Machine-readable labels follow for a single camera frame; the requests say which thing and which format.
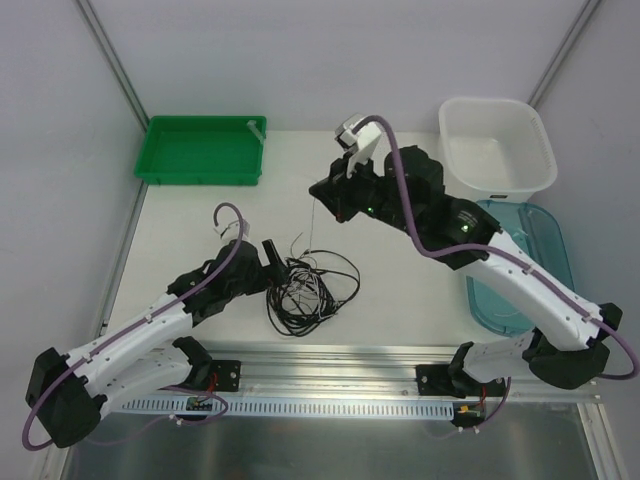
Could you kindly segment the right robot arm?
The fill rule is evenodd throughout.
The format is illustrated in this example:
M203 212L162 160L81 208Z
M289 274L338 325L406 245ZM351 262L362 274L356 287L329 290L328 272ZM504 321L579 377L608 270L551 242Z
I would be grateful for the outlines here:
M402 173L388 155L383 175L375 173L371 160L349 173L347 159L339 158L309 193L340 223L363 213L404 233L416 232L424 249L445 252L438 262L489 286L533 324L515 337L460 345L444 374L429 375L429 382L462 398L500 377L532 374L574 390L602 376L610 355L604 341L617 329L621 310L579 297L532 260L479 204L446 194L443 167L425 151L409 146L399 155ZM413 229L406 223L400 180L408 190Z

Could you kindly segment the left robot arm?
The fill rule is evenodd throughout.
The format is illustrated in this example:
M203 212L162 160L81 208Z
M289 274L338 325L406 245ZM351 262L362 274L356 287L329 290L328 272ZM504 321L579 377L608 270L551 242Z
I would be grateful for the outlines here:
M39 422L46 446L70 447L113 410L154 390L203 390L213 363L191 332L233 300L262 293L285 280L272 240L260 250L232 240L217 257L179 276L145 313L67 353L49 348L32 368L26 392L29 423Z

